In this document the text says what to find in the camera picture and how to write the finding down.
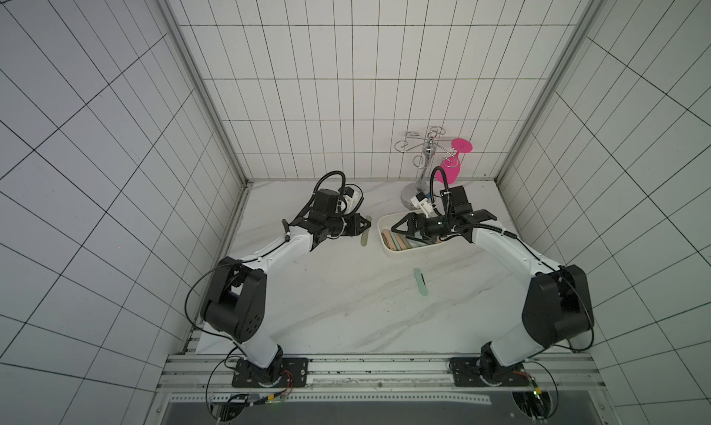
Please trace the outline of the olive folding fruit knife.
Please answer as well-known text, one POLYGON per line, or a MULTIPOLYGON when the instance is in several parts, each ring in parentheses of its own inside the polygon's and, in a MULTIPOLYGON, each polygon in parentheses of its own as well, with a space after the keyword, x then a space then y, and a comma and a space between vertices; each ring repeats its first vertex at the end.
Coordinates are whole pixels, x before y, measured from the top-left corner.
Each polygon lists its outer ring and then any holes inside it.
POLYGON ((368 245, 368 236, 370 235, 370 231, 366 230, 366 232, 363 232, 360 236, 360 244, 362 247, 366 247, 368 245))

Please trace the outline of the mint folding fruit knife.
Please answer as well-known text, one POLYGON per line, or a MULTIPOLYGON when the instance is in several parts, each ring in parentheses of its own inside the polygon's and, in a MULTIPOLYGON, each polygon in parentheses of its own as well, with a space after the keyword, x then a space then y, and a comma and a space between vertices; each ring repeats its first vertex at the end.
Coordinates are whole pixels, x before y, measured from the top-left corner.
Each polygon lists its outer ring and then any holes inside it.
POLYGON ((418 291, 420 292, 420 294, 422 296, 428 296, 429 290, 428 290, 427 283, 425 281, 424 273, 422 272, 422 270, 419 268, 414 268, 413 275, 414 275, 416 284, 418 286, 418 291))

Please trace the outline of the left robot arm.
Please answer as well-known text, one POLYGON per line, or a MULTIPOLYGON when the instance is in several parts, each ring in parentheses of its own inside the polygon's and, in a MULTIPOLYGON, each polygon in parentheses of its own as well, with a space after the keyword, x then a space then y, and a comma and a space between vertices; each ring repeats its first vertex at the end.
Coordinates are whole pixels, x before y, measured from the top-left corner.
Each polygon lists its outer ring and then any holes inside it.
POLYGON ((280 238, 243 258, 225 256, 200 277, 209 283, 199 308, 204 325, 194 328, 234 343, 246 363, 276 378, 283 349, 260 328, 266 317, 268 279, 322 243, 366 232, 371 222, 358 213, 363 202, 363 191, 348 183, 344 172, 327 172, 294 219, 283 221, 280 238))

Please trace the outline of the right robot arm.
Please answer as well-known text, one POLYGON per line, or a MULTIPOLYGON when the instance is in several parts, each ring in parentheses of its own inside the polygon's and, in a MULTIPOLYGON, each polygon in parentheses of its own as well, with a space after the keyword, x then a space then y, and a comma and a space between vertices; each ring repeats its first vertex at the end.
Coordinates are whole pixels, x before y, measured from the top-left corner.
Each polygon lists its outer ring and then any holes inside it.
POLYGON ((585 272, 540 255, 486 209, 474 209, 465 189, 446 184, 440 192, 419 190, 414 211, 403 217, 405 238, 435 245, 464 239, 496 258, 523 285, 520 320, 486 343, 476 371, 489 385, 520 371, 525 360, 585 332, 594 333, 594 310, 585 272))

